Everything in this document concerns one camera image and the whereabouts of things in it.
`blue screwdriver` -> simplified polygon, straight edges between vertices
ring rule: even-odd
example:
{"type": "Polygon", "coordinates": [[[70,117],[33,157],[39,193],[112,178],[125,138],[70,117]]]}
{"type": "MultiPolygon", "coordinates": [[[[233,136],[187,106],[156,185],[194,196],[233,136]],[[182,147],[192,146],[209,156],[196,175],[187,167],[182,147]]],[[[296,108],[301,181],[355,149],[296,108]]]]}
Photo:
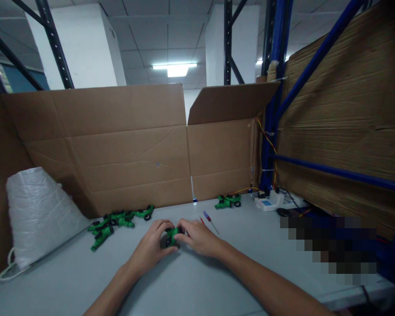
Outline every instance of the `blue screwdriver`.
{"type": "Polygon", "coordinates": [[[212,222],[211,218],[209,217],[208,213],[203,211],[203,215],[205,215],[206,219],[212,224],[212,226],[214,226],[216,232],[218,233],[218,235],[221,237],[221,234],[219,233],[219,231],[217,230],[217,228],[215,227],[214,223],[212,222]]]}

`ceiling light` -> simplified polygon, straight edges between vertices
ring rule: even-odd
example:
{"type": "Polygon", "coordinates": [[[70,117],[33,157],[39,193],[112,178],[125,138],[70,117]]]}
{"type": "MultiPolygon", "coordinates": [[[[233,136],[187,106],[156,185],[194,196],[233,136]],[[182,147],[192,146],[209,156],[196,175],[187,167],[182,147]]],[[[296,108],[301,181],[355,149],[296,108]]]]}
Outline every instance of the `ceiling light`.
{"type": "Polygon", "coordinates": [[[185,77],[190,67],[196,67],[197,64],[174,64],[174,65],[156,65],[152,66],[153,69],[167,69],[167,76],[172,77],[185,77]]]}

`black metal rack upright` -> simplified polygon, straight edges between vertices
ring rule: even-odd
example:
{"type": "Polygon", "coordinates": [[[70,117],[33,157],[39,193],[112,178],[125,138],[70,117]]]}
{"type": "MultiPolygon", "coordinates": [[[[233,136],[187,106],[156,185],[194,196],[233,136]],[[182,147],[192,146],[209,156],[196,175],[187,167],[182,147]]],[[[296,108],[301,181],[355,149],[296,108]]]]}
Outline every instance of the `black metal rack upright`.
{"type": "MultiPolygon", "coordinates": [[[[224,84],[231,84],[231,69],[240,84],[243,84],[240,73],[235,66],[231,57],[231,38],[232,38],[232,24],[246,4],[242,0],[234,15],[232,15],[231,0],[224,1],[225,21],[224,21],[224,84]]],[[[371,7],[372,0],[351,0],[344,12],[333,26],[332,30],[326,36],[324,42],[313,56],[301,76],[298,78],[296,84],[291,89],[285,100],[282,100],[282,79],[285,70],[285,54],[287,52],[288,35],[290,31],[291,10],[293,0],[267,0],[266,4],[266,17],[265,17],[265,37],[263,45],[263,64],[262,75],[266,75],[268,66],[272,60],[277,61],[276,76],[281,80],[281,85],[278,88],[276,95],[272,98],[271,102],[266,106],[265,117],[265,131],[269,140],[275,148],[277,145],[278,124],[285,113],[287,108],[291,105],[294,98],[301,91],[304,84],[319,66],[323,58],[329,52],[331,47],[335,44],[339,36],[348,26],[352,18],[357,12],[362,9],[363,11],[371,7]]],[[[354,181],[367,183],[370,185],[382,187],[395,191],[395,181],[367,176],[357,172],[351,172],[343,169],[333,168],[326,165],[320,165],[312,162],[307,162],[291,157],[278,155],[276,150],[264,139],[262,148],[262,176],[260,179],[259,188],[262,190],[271,190],[273,187],[273,177],[275,175],[274,164],[276,160],[286,161],[295,165],[300,165],[306,168],[319,170],[336,176],[341,176],[354,181]]]]}
{"type": "MultiPolygon", "coordinates": [[[[36,5],[39,10],[39,15],[28,7],[22,0],[12,0],[24,12],[29,14],[33,19],[40,23],[44,28],[53,51],[54,58],[60,72],[61,80],[66,89],[74,89],[72,77],[67,66],[65,54],[61,47],[60,40],[57,35],[56,26],[51,15],[50,7],[47,0],[36,0],[36,5]]],[[[0,38],[0,50],[10,60],[10,62],[21,72],[21,74],[29,81],[32,86],[37,90],[44,90],[38,81],[31,75],[16,55],[10,50],[6,43],[0,38]]],[[[3,83],[0,78],[0,93],[6,93],[3,83]]]]}

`white table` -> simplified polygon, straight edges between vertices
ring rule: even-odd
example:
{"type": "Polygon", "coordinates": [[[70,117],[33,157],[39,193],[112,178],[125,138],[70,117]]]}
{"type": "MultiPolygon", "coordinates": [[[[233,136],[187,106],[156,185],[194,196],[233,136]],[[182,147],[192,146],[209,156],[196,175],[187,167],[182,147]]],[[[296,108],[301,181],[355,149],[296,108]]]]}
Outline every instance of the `white table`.
{"type": "MultiPolygon", "coordinates": [[[[204,218],[204,210],[223,239],[328,308],[337,310],[365,301],[361,287],[337,283],[337,275],[325,272],[326,264],[313,262],[312,252],[297,251],[298,242],[284,237],[287,230],[280,229],[276,212],[262,212],[250,195],[243,196],[240,208],[215,210],[216,203],[210,200],[156,209],[149,222],[135,218],[134,229],[116,228],[96,253],[90,250],[92,234],[82,232],[27,273],[0,283],[0,315],[82,315],[128,260],[153,220],[169,219],[176,224],[181,217],[204,218]]],[[[372,275],[372,280],[366,286],[372,300],[394,294],[392,283],[379,275],[372,275]]],[[[266,315],[223,265],[182,245],[139,280],[120,315],[184,314],[266,315]]]]}

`white sack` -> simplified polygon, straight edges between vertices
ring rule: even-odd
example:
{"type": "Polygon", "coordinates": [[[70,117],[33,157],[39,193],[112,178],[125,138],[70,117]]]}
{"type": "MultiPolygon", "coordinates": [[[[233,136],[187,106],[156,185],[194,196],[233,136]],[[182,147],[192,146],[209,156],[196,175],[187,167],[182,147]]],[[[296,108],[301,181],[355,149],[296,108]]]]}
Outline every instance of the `white sack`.
{"type": "Polygon", "coordinates": [[[23,269],[90,225],[41,167],[7,179],[15,261],[23,269]]]}

